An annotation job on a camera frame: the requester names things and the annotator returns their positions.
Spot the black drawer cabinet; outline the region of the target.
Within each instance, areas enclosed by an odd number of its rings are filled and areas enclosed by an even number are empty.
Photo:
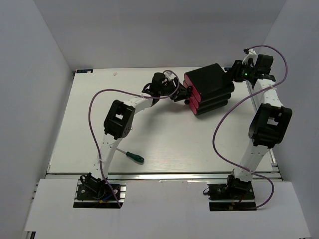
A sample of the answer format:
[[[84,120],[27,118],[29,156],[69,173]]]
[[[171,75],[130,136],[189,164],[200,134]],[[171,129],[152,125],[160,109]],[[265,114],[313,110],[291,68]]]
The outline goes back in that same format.
[[[201,95],[198,109],[191,101],[189,103],[194,115],[198,116],[228,104],[235,86],[233,82],[223,80],[224,73],[217,63],[186,72]]]

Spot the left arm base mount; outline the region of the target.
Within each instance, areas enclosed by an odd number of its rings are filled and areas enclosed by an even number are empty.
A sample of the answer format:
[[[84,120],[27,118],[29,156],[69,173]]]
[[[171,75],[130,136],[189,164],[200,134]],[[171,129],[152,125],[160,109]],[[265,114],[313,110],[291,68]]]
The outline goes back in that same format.
[[[103,181],[102,188],[98,193],[95,193],[81,182],[78,182],[73,208],[82,209],[120,209],[119,204],[122,206],[125,198],[125,184],[111,183],[113,191],[109,185]]]

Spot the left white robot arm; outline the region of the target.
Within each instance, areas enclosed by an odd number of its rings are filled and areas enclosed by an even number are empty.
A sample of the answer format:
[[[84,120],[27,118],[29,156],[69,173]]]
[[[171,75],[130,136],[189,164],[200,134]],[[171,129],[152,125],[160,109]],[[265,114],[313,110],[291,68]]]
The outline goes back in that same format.
[[[171,99],[174,102],[185,100],[189,102],[193,87],[183,86],[176,73],[171,70],[156,72],[152,81],[147,83],[140,94],[134,94],[117,89],[98,91],[92,98],[88,109],[88,123],[91,135],[97,147],[98,155],[94,162],[93,171],[80,177],[81,183],[88,188],[88,193],[95,199],[105,194],[105,184],[109,167],[115,151],[131,131],[135,114],[154,106],[161,99]],[[119,92],[133,96],[127,101],[114,100],[104,120],[104,137],[99,145],[91,122],[91,110],[96,97],[103,92]]]

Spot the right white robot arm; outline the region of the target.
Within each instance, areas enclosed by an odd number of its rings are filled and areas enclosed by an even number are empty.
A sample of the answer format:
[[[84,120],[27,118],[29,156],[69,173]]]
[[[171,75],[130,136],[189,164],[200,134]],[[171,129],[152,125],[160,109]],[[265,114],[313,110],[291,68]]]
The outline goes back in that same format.
[[[238,166],[227,178],[226,195],[232,199],[244,196],[251,188],[253,172],[262,158],[285,136],[292,110],[285,107],[276,90],[275,76],[271,75],[274,58],[244,50],[246,57],[237,60],[225,78],[235,82],[246,81],[256,106],[256,114],[248,130],[250,142]]]

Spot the large green-handled screwdriver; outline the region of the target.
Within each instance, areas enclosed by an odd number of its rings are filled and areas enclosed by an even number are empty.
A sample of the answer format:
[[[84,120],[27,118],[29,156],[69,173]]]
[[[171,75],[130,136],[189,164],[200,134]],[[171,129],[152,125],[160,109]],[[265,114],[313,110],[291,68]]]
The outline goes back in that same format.
[[[143,157],[141,157],[140,155],[131,153],[129,151],[123,151],[119,148],[116,149],[118,152],[124,154],[126,157],[130,158],[131,160],[133,160],[134,162],[138,163],[138,164],[144,164],[145,159]]]

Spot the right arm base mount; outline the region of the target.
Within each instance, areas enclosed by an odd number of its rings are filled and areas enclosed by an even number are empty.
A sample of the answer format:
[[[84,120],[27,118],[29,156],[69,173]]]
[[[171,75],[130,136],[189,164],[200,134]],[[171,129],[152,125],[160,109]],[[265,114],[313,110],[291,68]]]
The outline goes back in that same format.
[[[255,211],[256,201],[252,185],[247,191],[231,189],[226,184],[208,184],[203,190],[208,196],[211,212]]]

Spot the blue corner label left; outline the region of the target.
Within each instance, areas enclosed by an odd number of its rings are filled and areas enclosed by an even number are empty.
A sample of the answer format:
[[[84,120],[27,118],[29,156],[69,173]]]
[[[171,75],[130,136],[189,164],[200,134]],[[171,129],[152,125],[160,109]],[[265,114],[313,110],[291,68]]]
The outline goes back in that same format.
[[[77,69],[76,74],[90,74],[93,73],[93,69]]]

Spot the pink top drawer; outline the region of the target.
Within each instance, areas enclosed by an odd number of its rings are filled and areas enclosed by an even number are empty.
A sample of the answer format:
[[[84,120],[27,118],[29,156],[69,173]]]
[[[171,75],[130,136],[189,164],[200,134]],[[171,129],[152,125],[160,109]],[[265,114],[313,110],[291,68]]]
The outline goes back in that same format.
[[[191,93],[194,95],[194,97],[196,98],[196,100],[198,102],[201,102],[201,95],[198,92],[198,90],[196,89],[196,87],[194,86],[194,84],[192,83],[192,81],[190,80],[189,76],[185,73],[184,74],[184,81],[183,81],[183,85],[187,88],[187,87],[191,87]]]

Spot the pink drawer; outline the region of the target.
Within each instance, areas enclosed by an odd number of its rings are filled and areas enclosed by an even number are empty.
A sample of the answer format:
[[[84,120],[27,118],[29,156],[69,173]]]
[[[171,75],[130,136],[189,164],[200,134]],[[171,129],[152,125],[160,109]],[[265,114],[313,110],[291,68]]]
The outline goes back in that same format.
[[[183,85],[187,88],[187,87],[191,87],[191,93],[194,95],[194,97],[196,98],[196,100],[198,102],[201,102],[201,95],[198,92],[198,90],[196,89],[196,87],[194,86],[194,84],[192,83],[192,81],[190,80],[189,76],[185,73],[184,74],[184,81],[183,81]]]
[[[186,87],[186,88],[188,87],[188,84],[187,84],[186,81],[183,81],[183,86]],[[194,107],[196,109],[199,108],[199,102],[197,101],[197,99],[196,99],[196,97],[194,95],[191,95],[190,101],[192,102],[192,104],[194,105]]]

